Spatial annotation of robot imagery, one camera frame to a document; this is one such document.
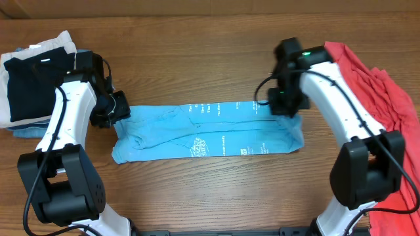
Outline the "light blue printed t-shirt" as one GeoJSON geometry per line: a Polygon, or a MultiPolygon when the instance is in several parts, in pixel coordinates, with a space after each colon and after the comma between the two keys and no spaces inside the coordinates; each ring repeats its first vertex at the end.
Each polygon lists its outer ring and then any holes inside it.
{"type": "Polygon", "coordinates": [[[275,116],[256,102],[133,106],[118,121],[117,164],[160,159],[283,154],[301,149],[301,118],[275,116]]]}

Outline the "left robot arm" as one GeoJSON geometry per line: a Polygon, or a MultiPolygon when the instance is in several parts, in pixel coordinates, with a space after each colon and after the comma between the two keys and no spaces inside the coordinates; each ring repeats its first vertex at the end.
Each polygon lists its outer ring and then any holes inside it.
{"type": "Polygon", "coordinates": [[[85,151],[89,125],[110,128],[130,116],[124,92],[112,84],[109,63],[91,51],[78,52],[75,69],[51,79],[55,104],[47,131],[32,153],[22,154],[18,172],[28,193],[22,223],[33,235],[28,214],[60,226],[55,235],[79,229],[86,235],[135,236],[134,223],[106,202],[104,184],[85,151]]]}

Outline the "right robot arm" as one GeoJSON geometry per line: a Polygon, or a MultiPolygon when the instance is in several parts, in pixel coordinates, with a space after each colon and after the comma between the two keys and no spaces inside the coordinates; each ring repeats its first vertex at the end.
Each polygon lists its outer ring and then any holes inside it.
{"type": "Polygon", "coordinates": [[[403,136],[386,131],[366,111],[325,47],[303,49],[293,37],[281,41],[274,54],[278,86],[268,91],[271,113],[294,117],[314,102],[340,146],[329,175],[333,198],[327,208],[309,226],[283,227],[280,235],[368,235],[353,227],[363,210],[400,189],[403,136]]]}

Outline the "beige folded garment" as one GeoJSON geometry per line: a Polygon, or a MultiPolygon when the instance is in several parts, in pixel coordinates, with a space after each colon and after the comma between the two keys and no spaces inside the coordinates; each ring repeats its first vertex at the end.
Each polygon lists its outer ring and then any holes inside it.
{"type": "Polygon", "coordinates": [[[1,128],[27,125],[30,123],[44,121],[51,117],[51,115],[48,115],[34,119],[23,119],[20,121],[11,122],[11,112],[9,100],[7,98],[7,84],[9,82],[9,73],[5,69],[4,63],[12,58],[24,60],[60,47],[63,47],[67,54],[77,52],[75,44],[72,41],[72,38],[67,30],[60,33],[58,37],[35,44],[34,48],[31,45],[29,48],[20,50],[18,52],[8,52],[1,55],[1,128]]]}

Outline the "red t-shirt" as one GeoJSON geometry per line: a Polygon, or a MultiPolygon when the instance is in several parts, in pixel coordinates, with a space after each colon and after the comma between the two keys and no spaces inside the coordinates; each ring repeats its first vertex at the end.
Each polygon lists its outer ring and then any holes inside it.
{"type": "MultiPolygon", "coordinates": [[[[405,141],[404,170],[419,187],[419,118],[410,96],[385,70],[369,69],[343,44],[326,42],[326,50],[338,63],[346,83],[367,111],[388,131],[399,130],[405,141]]],[[[419,212],[369,213],[370,234],[378,236],[419,234],[419,212]]]]}

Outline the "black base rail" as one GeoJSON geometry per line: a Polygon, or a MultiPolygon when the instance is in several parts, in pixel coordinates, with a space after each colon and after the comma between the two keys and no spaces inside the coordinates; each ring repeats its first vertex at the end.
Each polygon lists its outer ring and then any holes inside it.
{"type": "Polygon", "coordinates": [[[281,227],[280,229],[256,229],[233,231],[181,231],[140,230],[134,227],[131,235],[138,236],[319,236],[311,227],[281,227]]]}

